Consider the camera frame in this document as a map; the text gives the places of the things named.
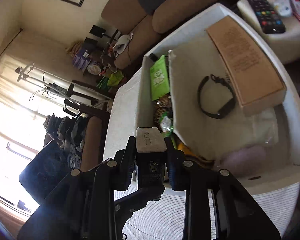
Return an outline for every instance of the tv remote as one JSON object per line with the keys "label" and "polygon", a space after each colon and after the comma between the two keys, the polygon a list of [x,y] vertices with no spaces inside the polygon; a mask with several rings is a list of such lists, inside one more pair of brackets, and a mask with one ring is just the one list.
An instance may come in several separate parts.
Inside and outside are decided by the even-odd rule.
{"label": "tv remote", "polygon": [[267,0],[247,0],[255,12],[265,34],[285,33],[286,28]]}

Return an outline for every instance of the cardboard box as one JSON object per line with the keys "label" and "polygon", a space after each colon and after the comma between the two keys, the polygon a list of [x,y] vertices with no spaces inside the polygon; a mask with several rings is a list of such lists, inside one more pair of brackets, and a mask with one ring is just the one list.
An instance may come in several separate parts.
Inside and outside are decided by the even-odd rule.
{"label": "cardboard box", "polygon": [[286,87],[255,41],[230,16],[207,33],[218,48],[246,116],[282,104]]}

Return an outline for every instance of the white tablecloth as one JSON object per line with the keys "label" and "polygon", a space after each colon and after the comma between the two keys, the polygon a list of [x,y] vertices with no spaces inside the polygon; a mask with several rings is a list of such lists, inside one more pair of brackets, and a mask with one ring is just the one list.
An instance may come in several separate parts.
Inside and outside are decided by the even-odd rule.
{"label": "white tablecloth", "polygon": [[[141,69],[119,89],[115,96],[106,137],[104,160],[113,158],[118,150],[126,147],[129,136],[135,135],[140,75]],[[278,228],[281,236],[293,214],[299,188],[300,183],[296,183],[273,192],[253,196]],[[115,199],[135,190],[137,190],[136,184],[132,183],[126,192],[115,192]],[[150,201],[145,208],[134,212],[123,232],[128,236],[128,240],[182,239],[185,200],[184,192],[166,189],[160,201]],[[210,209],[213,210],[211,198]],[[214,223],[211,224],[212,238],[215,238]]]}

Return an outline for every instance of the green packaging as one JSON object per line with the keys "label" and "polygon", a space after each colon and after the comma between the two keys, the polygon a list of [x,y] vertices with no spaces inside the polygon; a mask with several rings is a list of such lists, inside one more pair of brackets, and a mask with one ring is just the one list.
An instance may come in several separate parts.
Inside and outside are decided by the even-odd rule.
{"label": "green packaging", "polygon": [[151,98],[152,101],[170,92],[169,78],[165,56],[162,55],[150,68]]}

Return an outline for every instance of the black wristband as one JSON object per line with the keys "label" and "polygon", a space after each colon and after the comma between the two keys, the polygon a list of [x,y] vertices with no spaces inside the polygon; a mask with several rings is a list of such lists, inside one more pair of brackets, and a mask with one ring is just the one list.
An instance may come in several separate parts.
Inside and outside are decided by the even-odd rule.
{"label": "black wristband", "polygon": [[225,116],[227,116],[235,107],[235,93],[233,92],[231,86],[223,79],[223,78],[220,78],[220,77],[216,77],[215,75],[210,75],[211,79],[215,82],[215,83],[219,83],[225,87],[227,87],[233,98],[231,98],[223,107],[221,107],[216,114],[213,114],[213,113],[208,113],[207,111],[205,111],[202,106],[201,106],[201,91],[202,91],[202,88],[203,86],[207,83],[207,81],[209,80],[209,76],[206,76],[204,79],[202,79],[199,87],[198,87],[198,91],[197,91],[197,99],[198,99],[198,104],[199,104],[199,107],[201,109],[201,111],[211,117],[211,118],[214,118],[214,119],[222,119],[224,118]]}

